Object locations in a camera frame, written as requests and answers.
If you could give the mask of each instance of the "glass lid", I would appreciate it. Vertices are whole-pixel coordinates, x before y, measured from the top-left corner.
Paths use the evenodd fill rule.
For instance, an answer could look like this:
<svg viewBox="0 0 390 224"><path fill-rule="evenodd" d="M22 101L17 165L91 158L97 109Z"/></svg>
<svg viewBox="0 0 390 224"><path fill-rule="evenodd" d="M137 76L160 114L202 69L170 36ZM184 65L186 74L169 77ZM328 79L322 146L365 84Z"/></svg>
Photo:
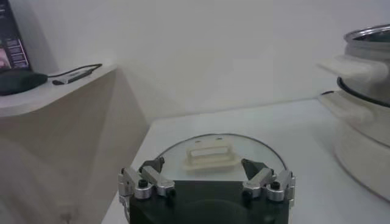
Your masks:
<svg viewBox="0 0 390 224"><path fill-rule="evenodd" d="M159 157L161 174L170 180L246 181L242 159L264 163L275 173L287 169L268 145L235 134L209 134L179 142Z"/></svg>

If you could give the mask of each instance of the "white wall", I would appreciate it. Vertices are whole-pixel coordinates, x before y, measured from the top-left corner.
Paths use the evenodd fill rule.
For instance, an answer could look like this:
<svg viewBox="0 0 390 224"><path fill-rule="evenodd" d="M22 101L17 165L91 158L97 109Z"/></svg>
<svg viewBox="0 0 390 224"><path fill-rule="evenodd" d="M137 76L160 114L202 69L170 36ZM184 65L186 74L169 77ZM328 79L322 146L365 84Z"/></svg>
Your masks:
<svg viewBox="0 0 390 224"><path fill-rule="evenodd" d="M390 20L387 0L13 1L36 68L118 61L148 121L314 97L342 36Z"/></svg>

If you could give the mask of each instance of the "cable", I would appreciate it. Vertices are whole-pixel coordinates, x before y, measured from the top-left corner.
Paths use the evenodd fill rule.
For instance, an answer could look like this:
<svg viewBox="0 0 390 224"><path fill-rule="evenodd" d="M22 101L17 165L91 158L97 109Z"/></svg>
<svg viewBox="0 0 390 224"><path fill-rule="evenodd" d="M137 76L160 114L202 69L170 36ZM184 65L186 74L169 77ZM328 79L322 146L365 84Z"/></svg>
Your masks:
<svg viewBox="0 0 390 224"><path fill-rule="evenodd" d="M58 74L58 75L50 75L50 76L48 76L48 78L56 78L56 77L60 77L60 76L67 75L69 73L81 70L83 68L94 67L94 68L89 69L89 71L92 73L93 71L97 70L101 66L103 66L103 64L85 65L85 66L81 66L81 67L75 68L73 70L70 70L70 71L67 71L67 72L64 72L64 73L61 73L61 74Z"/></svg>

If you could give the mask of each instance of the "white cooking pot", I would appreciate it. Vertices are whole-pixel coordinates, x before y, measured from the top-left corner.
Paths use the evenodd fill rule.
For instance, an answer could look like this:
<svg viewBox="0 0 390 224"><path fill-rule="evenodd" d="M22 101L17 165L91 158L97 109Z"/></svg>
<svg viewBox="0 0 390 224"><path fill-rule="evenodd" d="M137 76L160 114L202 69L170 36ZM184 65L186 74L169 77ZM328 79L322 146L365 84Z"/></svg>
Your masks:
<svg viewBox="0 0 390 224"><path fill-rule="evenodd" d="M390 24L356 30L344 39L344 55L319 66L340 77L355 92L390 103Z"/></svg>
<svg viewBox="0 0 390 224"><path fill-rule="evenodd" d="M336 117L390 146L390 108L360 99L344 90L321 95L319 100Z"/></svg>
<svg viewBox="0 0 390 224"><path fill-rule="evenodd" d="M338 128L334 145L339 162L361 184L390 201L390 147L343 122Z"/></svg>

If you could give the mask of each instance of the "pot handle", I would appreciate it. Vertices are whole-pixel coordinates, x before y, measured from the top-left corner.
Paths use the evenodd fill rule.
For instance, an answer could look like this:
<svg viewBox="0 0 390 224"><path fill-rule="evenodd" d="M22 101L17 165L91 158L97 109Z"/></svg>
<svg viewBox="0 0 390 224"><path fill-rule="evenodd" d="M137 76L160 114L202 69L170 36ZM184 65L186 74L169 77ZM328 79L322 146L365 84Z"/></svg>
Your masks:
<svg viewBox="0 0 390 224"><path fill-rule="evenodd" d="M370 109L347 100L338 92L321 95L319 101L336 117L348 123L364 124L374 120L374 114Z"/></svg>
<svg viewBox="0 0 390 224"><path fill-rule="evenodd" d="M336 56L319 63L318 66L342 79L354 79L363 83L383 81L389 73L389 67L383 62L349 55Z"/></svg>

